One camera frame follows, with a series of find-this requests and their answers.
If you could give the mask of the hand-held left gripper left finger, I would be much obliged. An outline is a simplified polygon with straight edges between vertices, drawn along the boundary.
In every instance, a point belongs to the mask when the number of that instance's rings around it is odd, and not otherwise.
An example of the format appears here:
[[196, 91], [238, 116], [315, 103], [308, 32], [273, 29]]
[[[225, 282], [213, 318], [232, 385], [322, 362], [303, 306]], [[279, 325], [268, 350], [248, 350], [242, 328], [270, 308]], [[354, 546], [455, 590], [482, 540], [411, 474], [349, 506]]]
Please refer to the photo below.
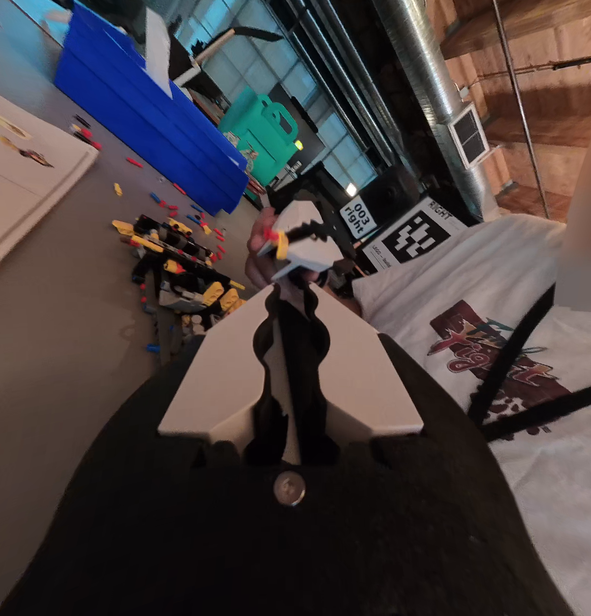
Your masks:
[[266, 287], [209, 331], [159, 435], [231, 442], [242, 454], [254, 437], [253, 406], [265, 393], [288, 415], [288, 376], [275, 312], [279, 297], [276, 285]]

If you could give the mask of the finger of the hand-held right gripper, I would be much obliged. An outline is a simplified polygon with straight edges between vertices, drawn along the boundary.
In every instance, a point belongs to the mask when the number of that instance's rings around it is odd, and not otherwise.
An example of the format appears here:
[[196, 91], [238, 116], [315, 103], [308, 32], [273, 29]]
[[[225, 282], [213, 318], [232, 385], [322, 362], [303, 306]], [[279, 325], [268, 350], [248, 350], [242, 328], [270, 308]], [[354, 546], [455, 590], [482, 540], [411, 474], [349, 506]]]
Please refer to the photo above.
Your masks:
[[312, 237], [289, 241], [286, 259], [276, 260], [274, 258], [277, 271], [271, 281], [275, 283], [298, 269], [303, 269], [315, 274], [322, 274], [330, 270], [335, 262], [342, 260], [342, 258], [341, 251], [330, 237], [325, 241], [318, 238], [313, 239]]
[[[313, 202], [295, 200], [277, 215], [272, 230], [283, 230], [289, 241], [296, 241], [306, 237], [319, 239], [316, 232], [322, 226], [321, 214]], [[259, 251], [259, 256], [274, 257], [274, 252], [270, 251], [269, 243], [265, 243]]]

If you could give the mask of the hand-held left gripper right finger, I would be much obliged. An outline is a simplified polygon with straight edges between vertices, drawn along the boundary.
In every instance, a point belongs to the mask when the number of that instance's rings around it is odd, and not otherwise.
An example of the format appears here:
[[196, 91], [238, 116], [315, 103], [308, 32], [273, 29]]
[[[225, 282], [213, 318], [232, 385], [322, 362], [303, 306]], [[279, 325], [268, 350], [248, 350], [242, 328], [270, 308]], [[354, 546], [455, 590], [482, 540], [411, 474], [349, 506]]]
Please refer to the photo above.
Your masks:
[[303, 289], [299, 335], [299, 456], [333, 464], [342, 448], [417, 434], [423, 419], [380, 335], [336, 299]]

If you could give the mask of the small yellow lego connector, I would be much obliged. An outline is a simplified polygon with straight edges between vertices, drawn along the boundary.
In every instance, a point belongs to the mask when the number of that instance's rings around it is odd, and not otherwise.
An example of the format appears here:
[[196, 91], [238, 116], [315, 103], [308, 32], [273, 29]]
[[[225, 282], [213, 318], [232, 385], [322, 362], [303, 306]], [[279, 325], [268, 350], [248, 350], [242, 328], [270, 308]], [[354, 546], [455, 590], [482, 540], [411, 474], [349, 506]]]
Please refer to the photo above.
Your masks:
[[283, 230], [264, 229], [263, 238], [274, 251], [276, 260], [285, 260], [288, 253], [289, 241]]

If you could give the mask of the lego car chassis model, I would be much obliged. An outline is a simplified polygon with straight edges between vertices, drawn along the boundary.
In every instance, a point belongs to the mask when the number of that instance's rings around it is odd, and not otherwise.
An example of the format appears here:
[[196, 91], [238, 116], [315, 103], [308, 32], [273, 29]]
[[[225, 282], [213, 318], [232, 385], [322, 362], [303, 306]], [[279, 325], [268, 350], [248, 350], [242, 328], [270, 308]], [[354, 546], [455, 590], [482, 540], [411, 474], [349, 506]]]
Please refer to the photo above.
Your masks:
[[244, 286], [214, 269], [223, 257], [222, 247], [213, 252], [196, 243], [180, 222], [140, 215], [133, 224], [114, 220], [112, 227], [137, 258], [130, 281], [152, 321], [150, 344], [161, 346], [160, 354], [154, 354], [160, 365], [245, 303]]

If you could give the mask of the lego instruction booklet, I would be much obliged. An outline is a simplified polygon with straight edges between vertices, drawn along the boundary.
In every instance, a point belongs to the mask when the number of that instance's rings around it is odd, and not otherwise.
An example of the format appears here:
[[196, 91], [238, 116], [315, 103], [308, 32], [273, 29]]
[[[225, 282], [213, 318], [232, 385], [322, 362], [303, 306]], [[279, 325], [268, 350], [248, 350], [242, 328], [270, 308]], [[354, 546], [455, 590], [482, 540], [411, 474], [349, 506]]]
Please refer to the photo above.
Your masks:
[[93, 146], [0, 96], [0, 262], [98, 157]]

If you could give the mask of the person's right hand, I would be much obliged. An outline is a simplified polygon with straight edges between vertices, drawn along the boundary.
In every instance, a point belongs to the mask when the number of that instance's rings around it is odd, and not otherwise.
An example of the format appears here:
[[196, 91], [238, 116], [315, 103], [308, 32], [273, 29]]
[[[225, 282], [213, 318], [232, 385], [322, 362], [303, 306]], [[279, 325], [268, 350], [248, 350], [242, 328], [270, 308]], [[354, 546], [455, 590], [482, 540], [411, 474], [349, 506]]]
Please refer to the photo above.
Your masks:
[[246, 244], [247, 257], [244, 273], [252, 286], [259, 291], [272, 283], [271, 279], [276, 273], [272, 258], [259, 256], [259, 251], [266, 243], [265, 232], [272, 230], [276, 220], [274, 208], [271, 206], [263, 208], [251, 227]]

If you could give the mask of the printed marker board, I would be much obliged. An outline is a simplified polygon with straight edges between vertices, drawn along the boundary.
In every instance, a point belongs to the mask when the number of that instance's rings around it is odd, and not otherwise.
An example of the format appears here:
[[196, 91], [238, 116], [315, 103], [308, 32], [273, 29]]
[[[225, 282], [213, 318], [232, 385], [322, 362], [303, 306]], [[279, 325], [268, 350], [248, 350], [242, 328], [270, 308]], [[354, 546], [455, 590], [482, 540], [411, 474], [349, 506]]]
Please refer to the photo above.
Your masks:
[[366, 275], [383, 272], [429, 253], [467, 226], [431, 197], [425, 197], [400, 219], [367, 241], [356, 263]]

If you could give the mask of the black flat screen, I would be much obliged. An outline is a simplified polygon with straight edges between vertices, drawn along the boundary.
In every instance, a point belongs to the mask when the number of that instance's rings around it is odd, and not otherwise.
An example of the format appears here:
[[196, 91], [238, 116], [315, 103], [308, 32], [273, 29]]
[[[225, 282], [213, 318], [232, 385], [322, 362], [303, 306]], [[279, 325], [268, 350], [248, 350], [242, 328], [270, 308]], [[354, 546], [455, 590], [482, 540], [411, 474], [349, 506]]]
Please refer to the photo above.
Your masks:
[[296, 176], [299, 176], [314, 163], [314, 160], [324, 150], [325, 146], [319, 137], [318, 128], [299, 101], [290, 96], [280, 84], [274, 86], [269, 92], [269, 98], [275, 103], [282, 104], [296, 124], [297, 135], [293, 139], [295, 153], [287, 164]]

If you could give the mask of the teal tote bag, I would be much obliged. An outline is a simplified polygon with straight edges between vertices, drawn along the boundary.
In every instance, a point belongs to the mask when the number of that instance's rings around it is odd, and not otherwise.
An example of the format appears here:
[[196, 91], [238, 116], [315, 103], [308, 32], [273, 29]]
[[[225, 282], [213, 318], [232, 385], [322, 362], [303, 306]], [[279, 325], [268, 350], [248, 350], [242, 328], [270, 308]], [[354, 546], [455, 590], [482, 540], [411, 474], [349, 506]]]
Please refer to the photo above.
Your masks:
[[295, 153], [297, 127], [284, 106], [249, 87], [243, 89], [218, 124], [249, 143], [259, 156], [249, 176], [265, 189]]

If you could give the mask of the white air vent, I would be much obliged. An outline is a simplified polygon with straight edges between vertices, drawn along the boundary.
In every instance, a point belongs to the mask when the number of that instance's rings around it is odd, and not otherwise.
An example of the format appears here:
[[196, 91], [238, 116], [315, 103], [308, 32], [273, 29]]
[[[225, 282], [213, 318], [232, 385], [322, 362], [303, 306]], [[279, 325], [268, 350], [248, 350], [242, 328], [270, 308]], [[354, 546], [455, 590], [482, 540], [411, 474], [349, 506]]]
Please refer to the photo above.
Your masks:
[[466, 105], [448, 123], [447, 129], [464, 169], [478, 166], [490, 153], [490, 146], [474, 103]]

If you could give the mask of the blue plastic bin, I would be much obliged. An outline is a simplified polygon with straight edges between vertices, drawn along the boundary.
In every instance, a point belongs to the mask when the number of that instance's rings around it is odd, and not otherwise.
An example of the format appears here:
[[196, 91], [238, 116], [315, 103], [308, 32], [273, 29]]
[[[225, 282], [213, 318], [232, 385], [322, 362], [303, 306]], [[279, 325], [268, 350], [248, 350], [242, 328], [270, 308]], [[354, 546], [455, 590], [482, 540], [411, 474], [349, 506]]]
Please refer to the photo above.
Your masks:
[[55, 86], [209, 214], [232, 213], [245, 159], [176, 85], [153, 81], [134, 42], [73, 3]]

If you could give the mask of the white paper slip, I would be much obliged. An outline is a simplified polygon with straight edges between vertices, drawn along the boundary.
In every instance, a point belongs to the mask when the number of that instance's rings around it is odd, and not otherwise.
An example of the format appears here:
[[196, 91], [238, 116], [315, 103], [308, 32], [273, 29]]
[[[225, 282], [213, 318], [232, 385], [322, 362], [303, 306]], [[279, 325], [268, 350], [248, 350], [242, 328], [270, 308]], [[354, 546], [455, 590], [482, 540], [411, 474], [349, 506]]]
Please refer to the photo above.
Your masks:
[[145, 8], [145, 74], [169, 99], [171, 81], [168, 77], [170, 38], [167, 26], [160, 15]]

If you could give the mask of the metal air duct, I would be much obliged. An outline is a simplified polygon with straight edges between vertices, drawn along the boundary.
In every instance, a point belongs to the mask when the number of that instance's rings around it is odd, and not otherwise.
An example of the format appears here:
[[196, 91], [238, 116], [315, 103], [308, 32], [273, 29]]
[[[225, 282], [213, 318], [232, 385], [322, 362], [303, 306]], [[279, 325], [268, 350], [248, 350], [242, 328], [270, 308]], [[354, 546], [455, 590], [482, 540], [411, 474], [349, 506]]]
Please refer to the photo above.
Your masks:
[[450, 137], [448, 126], [465, 106], [423, 2], [373, 3], [466, 209], [478, 222], [494, 220], [498, 208], [484, 171], [465, 169]]

